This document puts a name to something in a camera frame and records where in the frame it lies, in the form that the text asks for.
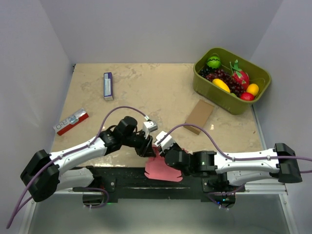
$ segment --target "green lime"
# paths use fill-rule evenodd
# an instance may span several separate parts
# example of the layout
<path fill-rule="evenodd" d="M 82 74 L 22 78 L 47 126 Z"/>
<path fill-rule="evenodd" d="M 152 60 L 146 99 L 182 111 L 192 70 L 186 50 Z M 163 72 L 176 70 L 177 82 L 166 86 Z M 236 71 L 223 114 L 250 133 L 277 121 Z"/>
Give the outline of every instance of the green lime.
<path fill-rule="evenodd" d="M 221 60 L 218 56 L 211 56 L 207 60 L 207 66 L 213 69 L 217 69 L 221 66 Z"/>

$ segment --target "green basket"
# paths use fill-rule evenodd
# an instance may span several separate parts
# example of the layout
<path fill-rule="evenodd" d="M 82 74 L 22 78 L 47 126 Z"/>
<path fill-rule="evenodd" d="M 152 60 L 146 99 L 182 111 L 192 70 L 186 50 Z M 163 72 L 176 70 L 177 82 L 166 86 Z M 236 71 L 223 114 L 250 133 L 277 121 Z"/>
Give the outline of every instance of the green basket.
<path fill-rule="evenodd" d="M 220 68 L 230 74 L 232 74 L 230 69 L 230 62 L 233 63 L 236 59 L 238 60 L 239 68 L 242 69 L 244 72 L 248 73 L 250 84 L 254 83 L 259 86 L 259 93 L 256 95 L 254 100 L 245 101 L 238 97 L 234 97 L 230 93 L 212 84 L 210 81 L 206 80 L 198 74 L 199 71 L 205 66 L 208 58 L 214 55 L 219 56 L 221 60 Z M 202 94 L 209 100 L 213 101 L 215 104 L 229 111 L 232 115 L 242 114 L 248 107 L 258 101 L 271 83 L 271 77 L 268 72 L 222 48 L 213 48 L 209 50 L 204 55 L 204 57 L 202 57 L 197 63 L 195 63 L 193 70 L 194 90 Z"/>

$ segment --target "white wall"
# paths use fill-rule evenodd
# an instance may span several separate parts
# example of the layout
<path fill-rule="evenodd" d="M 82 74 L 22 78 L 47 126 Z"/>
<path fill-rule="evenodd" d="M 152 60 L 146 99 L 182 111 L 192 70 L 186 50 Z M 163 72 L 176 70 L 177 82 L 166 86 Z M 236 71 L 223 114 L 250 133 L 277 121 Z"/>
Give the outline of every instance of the white wall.
<path fill-rule="evenodd" d="M 223 46 L 250 59 L 282 0 L 41 0 L 74 62 L 195 62 Z"/>
<path fill-rule="evenodd" d="M 312 158 L 312 5 L 284 0 L 252 61 L 267 69 L 272 84 L 255 106 L 268 147 L 285 142 L 297 156 Z M 312 163 L 299 162 L 301 170 Z M 301 234 L 312 230 L 312 175 L 287 189 Z"/>
<path fill-rule="evenodd" d="M 23 168 L 50 150 L 71 64 L 39 0 L 0 1 L 0 233 L 24 189 Z"/>

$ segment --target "pink napkin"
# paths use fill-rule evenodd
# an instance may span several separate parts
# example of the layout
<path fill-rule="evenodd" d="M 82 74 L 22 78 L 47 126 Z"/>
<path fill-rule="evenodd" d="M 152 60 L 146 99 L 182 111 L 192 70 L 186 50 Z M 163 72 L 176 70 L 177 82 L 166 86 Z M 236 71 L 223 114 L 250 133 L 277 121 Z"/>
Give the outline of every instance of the pink napkin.
<path fill-rule="evenodd" d="M 180 182 L 182 173 L 172 167 L 167 166 L 165 158 L 160 156 L 157 147 L 153 147 L 156 157 L 150 157 L 145 164 L 145 176 L 149 179 L 159 179 L 172 182 Z"/>

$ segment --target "table surface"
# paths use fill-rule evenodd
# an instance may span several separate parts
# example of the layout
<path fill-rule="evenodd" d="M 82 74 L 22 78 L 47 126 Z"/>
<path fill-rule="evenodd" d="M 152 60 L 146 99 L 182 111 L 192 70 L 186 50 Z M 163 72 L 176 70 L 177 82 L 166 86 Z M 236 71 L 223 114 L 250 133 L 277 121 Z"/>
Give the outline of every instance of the table surface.
<path fill-rule="evenodd" d="M 103 98 L 103 73 L 112 72 L 114 100 Z M 140 109 L 158 124 L 160 131 L 169 131 L 184 123 L 198 100 L 211 103 L 197 94 L 192 87 L 193 64 L 162 63 L 105 63 L 76 64 L 60 120 L 83 107 L 89 114 L 62 136 L 56 135 L 52 151 L 60 151 L 86 142 L 98 132 L 103 118 L 113 108 L 129 105 Z M 204 128 L 225 152 L 250 152 L 261 150 L 259 135 L 251 109 L 233 116 L 214 104 Z M 120 109 L 113 112 L 105 123 L 109 127 L 124 118 L 137 119 L 138 127 L 144 118 L 135 111 Z M 208 138 L 196 135 L 185 128 L 172 133 L 175 141 L 188 151 L 214 150 Z M 123 146 L 108 156 L 92 159 L 82 166 L 143 167 L 146 158 L 136 155 L 134 149 Z"/>

